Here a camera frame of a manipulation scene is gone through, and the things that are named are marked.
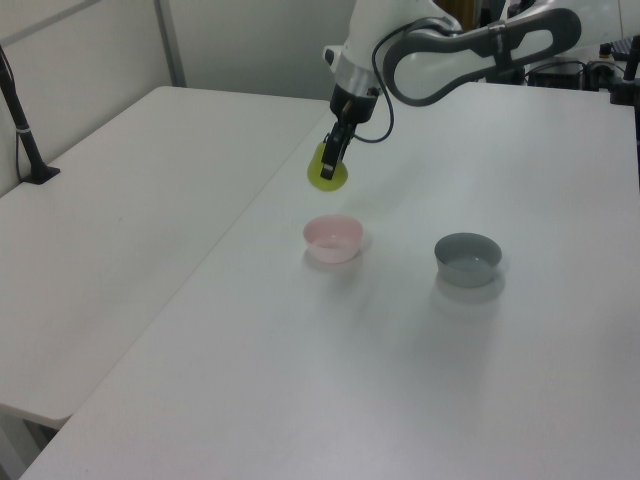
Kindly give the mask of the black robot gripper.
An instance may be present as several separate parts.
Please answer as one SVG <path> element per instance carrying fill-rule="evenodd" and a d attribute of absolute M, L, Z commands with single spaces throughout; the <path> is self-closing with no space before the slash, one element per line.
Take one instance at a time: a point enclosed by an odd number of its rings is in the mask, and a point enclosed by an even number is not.
<path fill-rule="evenodd" d="M 344 181 L 348 171 L 344 156 L 355 128 L 368 122 L 377 103 L 376 96 L 358 96 L 335 85 L 330 99 L 330 110 L 336 117 L 332 130 L 323 139 L 320 177 L 326 181 Z"/>

